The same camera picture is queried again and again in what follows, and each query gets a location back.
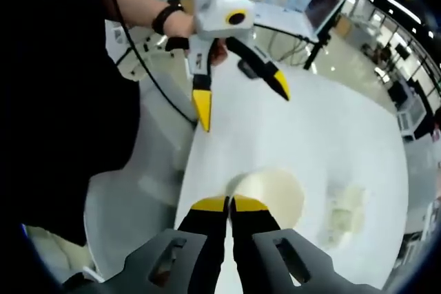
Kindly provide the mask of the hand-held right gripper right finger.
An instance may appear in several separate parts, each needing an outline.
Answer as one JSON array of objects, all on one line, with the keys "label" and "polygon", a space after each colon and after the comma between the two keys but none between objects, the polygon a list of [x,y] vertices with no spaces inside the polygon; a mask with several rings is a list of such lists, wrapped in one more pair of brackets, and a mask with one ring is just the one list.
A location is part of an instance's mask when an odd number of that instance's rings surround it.
[{"label": "hand-held right gripper right finger", "polygon": [[334,270],[332,258],[293,229],[281,229],[259,200],[229,207],[234,261],[244,293],[381,293]]}]

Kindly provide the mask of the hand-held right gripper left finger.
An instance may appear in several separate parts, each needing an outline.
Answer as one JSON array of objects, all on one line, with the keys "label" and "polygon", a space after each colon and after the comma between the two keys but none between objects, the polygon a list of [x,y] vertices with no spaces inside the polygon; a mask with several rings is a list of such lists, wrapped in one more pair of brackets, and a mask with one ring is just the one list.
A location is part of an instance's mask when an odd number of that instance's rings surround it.
[{"label": "hand-held right gripper left finger", "polygon": [[225,248],[225,196],[192,205],[177,229],[166,229],[130,253],[123,270],[73,293],[214,293]]}]

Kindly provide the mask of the person's left hand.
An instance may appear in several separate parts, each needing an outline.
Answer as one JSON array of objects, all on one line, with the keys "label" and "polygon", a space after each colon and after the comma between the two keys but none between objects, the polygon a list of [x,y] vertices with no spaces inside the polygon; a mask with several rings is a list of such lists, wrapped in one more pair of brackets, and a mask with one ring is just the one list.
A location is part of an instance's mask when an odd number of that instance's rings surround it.
[{"label": "person's left hand", "polygon": [[[176,11],[168,16],[163,24],[163,32],[168,37],[189,38],[196,33],[194,17],[183,11]],[[210,63],[214,66],[221,64],[227,58],[227,47],[224,39],[219,39],[210,56]]]}]

